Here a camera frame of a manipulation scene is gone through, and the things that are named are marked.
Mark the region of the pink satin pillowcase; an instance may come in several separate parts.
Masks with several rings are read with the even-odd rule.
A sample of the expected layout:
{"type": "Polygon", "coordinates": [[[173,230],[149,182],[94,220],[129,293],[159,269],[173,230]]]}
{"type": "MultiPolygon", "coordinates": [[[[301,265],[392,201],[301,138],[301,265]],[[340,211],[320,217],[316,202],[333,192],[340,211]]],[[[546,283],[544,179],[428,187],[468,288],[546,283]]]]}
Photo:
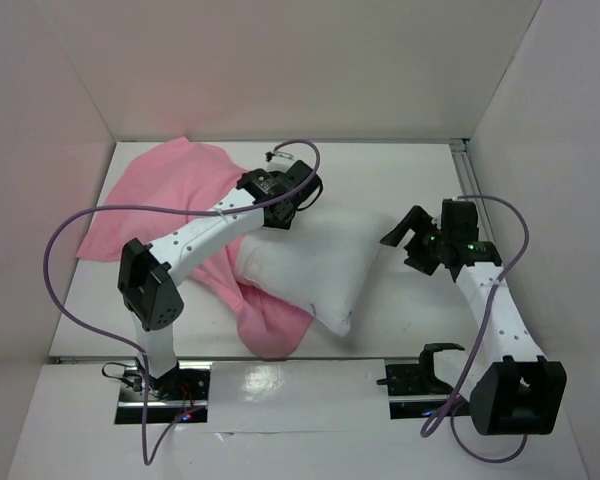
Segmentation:
{"type": "MultiPolygon", "coordinates": [[[[243,174],[225,150],[184,137],[136,157],[112,187],[108,211],[94,217],[77,256],[97,262],[120,259],[132,238],[143,243],[191,221],[190,216],[155,212],[207,210],[220,201],[243,174]]],[[[298,347],[311,316],[259,288],[239,280],[235,268],[243,241],[236,239],[195,268],[190,279],[208,287],[234,313],[237,335],[263,358],[284,358],[298,347]]]]}

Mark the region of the white pillow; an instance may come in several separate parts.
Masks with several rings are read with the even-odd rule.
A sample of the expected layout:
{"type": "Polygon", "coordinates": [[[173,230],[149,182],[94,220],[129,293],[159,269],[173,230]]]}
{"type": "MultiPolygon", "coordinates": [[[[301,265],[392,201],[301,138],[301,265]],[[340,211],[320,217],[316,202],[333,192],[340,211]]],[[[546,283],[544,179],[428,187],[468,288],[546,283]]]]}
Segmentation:
{"type": "Polygon", "coordinates": [[[344,337],[380,240],[393,218],[328,202],[296,215],[288,230],[260,228],[243,237],[240,280],[308,312],[344,337]]]}

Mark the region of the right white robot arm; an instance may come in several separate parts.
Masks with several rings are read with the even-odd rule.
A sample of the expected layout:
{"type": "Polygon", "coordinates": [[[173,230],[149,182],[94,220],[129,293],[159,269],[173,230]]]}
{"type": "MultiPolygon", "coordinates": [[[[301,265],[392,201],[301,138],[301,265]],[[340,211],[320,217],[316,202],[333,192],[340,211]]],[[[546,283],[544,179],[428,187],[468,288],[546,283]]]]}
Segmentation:
{"type": "Polygon", "coordinates": [[[416,379],[428,392],[450,390],[426,420],[430,436],[443,418],[467,402],[483,436],[548,435],[556,423],[566,371],[533,340],[510,293],[505,263],[494,243],[479,237],[474,196],[445,199],[439,216],[414,206],[381,244],[402,245],[407,266],[426,275],[444,267],[469,304],[478,325],[470,349],[453,343],[423,347],[416,379]]]}

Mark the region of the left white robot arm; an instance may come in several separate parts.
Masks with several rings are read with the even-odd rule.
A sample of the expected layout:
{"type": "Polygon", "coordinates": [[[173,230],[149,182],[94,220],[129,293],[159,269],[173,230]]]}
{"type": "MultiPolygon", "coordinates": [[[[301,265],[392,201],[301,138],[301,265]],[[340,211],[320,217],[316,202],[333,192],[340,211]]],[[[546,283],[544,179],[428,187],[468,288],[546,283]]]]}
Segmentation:
{"type": "Polygon", "coordinates": [[[260,227],[288,230],[301,205],[322,191],[322,180],[302,161],[285,171],[252,170],[202,216],[147,244],[134,238],[123,246],[118,289],[136,317],[146,392],[164,399],[189,383],[173,345],[173,323],[184,310],[180,284],[239,236],[260,227]]]}

